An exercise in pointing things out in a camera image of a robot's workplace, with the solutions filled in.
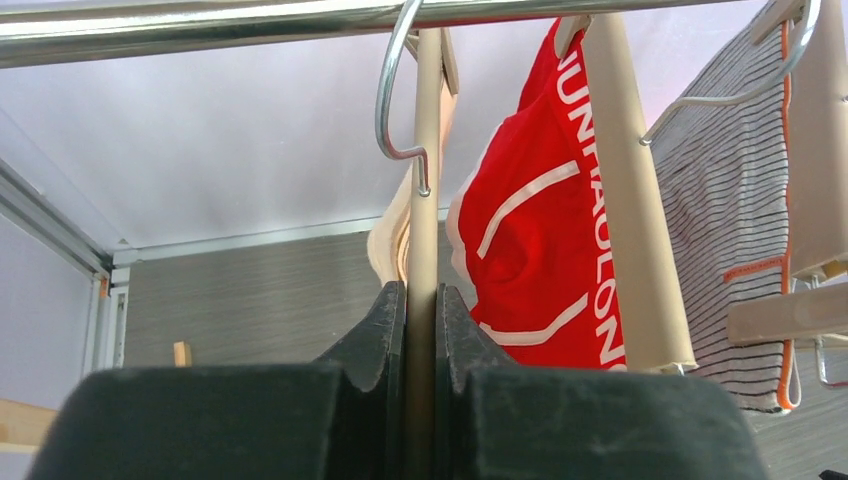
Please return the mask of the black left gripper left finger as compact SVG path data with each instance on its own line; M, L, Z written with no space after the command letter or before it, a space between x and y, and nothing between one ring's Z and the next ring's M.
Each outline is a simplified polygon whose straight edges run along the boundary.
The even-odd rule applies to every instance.
M308 363L122 368L72 392L32 479L397 479L406 291Z

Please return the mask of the beige clip hanger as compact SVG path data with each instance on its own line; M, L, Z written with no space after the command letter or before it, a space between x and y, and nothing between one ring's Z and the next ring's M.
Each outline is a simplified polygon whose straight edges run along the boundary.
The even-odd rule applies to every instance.
M438 187L440 181L440 101L442 35L438 28L419 31L414 139L401 150L389 133L389 112L401 51L420 1L405 1L390 37L375 107L378 146L391 160L413 162L405 330L403 479L433 477L435 444L435 316L438 266Z

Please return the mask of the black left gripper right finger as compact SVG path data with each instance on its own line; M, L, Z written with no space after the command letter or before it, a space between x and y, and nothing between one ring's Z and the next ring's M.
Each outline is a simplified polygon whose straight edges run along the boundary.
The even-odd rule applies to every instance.
M748 424L718 385L694 376L515 363L437 293L439 479L764 479Z

